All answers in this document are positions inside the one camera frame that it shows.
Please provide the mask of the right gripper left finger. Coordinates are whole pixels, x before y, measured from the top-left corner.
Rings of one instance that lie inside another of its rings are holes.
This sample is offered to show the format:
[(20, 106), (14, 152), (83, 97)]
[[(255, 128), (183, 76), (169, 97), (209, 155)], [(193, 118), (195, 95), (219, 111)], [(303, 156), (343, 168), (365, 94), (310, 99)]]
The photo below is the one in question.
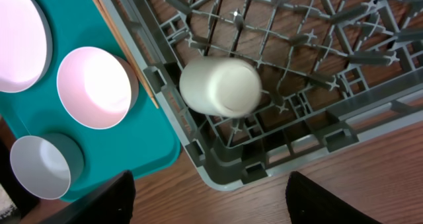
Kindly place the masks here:
[(125, 170), (41, 224), (129, 223), (134, 201), (133, 174)]

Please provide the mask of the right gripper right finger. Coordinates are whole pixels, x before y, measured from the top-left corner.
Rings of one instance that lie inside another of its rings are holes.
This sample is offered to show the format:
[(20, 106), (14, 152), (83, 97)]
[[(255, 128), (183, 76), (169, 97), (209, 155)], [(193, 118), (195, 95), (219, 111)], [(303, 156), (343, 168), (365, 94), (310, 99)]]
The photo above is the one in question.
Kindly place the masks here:
[(379, 224), (297, 171), (289, 175), (285, 196), (292, 224)]

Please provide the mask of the grey bowl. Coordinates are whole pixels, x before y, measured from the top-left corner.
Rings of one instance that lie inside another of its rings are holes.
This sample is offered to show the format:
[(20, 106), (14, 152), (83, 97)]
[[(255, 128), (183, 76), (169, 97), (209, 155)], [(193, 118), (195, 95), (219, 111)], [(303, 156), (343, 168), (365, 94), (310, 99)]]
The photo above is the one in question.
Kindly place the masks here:
[(10, 164), (20, 184), (45, 200), (63, 197), (85, 168), (80, 146), (62, 133), (26, 135), (11, 147)]

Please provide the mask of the white pink bowl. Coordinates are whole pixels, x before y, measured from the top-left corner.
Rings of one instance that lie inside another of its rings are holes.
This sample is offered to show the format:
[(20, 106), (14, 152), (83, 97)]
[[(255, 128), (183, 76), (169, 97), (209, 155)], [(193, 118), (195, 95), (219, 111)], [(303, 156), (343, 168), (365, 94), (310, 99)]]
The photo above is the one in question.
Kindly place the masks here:
[(74, 49), (63, 58), (56, 87), (66, 112), (94, 130), (119, 124), (139, 94), (139, 82), (130, 64), (91, 46)]

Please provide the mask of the white plastic cup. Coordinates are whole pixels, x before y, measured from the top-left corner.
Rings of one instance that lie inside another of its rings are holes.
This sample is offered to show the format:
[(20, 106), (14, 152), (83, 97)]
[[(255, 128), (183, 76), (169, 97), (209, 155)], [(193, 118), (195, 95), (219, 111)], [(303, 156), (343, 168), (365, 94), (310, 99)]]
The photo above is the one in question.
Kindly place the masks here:
[(182, 70), (179, 88), (187, 106), (198, 113), (240, 118), (258, 106), (262, 83), (244, 60), (201, 57)]

